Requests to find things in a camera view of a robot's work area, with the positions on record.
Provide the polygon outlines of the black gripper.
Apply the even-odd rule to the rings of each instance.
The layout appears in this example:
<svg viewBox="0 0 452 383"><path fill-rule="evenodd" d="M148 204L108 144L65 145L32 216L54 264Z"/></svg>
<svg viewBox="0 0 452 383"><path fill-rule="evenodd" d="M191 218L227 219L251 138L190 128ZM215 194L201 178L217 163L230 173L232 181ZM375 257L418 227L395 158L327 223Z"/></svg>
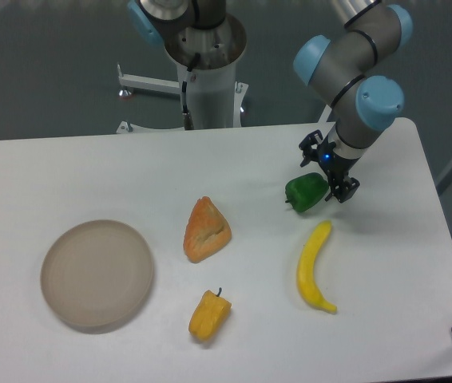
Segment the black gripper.
<svg viewBox="0 0 452 383"><path fill-rule="evenodd" d="M340 139L331 139L315 130L304 137L299 144L302 152L300 167L311 162L319 164L327 175L329 192L325 200L335 198L339 203L348 201L358 190L360 182L349 176L349 171L363 156L363 149L351 148Z"/></svg>

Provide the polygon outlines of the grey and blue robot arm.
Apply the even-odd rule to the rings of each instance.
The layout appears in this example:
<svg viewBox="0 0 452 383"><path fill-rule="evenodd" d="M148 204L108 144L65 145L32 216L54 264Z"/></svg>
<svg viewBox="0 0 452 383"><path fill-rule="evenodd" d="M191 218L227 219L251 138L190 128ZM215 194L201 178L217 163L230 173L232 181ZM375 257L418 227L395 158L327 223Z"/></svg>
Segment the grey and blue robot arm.
<svg viewBox="0 0 452 383"><path fill-rule="evenodd" d="M404 106L400 86L369 71L409 41L413 22L401 6L380 1L335 1L333 7L346 33L335 41L311 38L293 69L337 116L329 133L314 131L299 144L303 162L317 163L328 197L345 202L359 188L351 168ZM127 10L136 31L163 46L176 65L184 128L232 127L236 65L247 34L225 2L131 1Z"/></svg>

